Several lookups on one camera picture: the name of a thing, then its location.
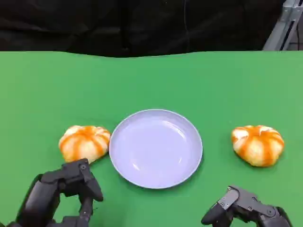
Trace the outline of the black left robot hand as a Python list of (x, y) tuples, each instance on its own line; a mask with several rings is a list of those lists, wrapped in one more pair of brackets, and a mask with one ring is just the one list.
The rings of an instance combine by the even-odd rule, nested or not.
[[(77, 195), (80, 211), (77, 216), (54, 220), (60, 195)], [(86, 158), (63, 164), (58, 170), (35, 177), (10, 227), (87, 227), (93, 214), (93, 202), (104, 200), (101, 188)]]

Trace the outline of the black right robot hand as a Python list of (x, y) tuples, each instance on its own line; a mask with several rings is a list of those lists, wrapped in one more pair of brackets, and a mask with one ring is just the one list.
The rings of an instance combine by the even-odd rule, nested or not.
[(292, 227), (281, 207), (263, 204), (256, 194), (230, 185), (221, 197), (202, 217), (203, 225), (230, 227), (237, 218), (245, 223), (254, 222), (258, 227)]

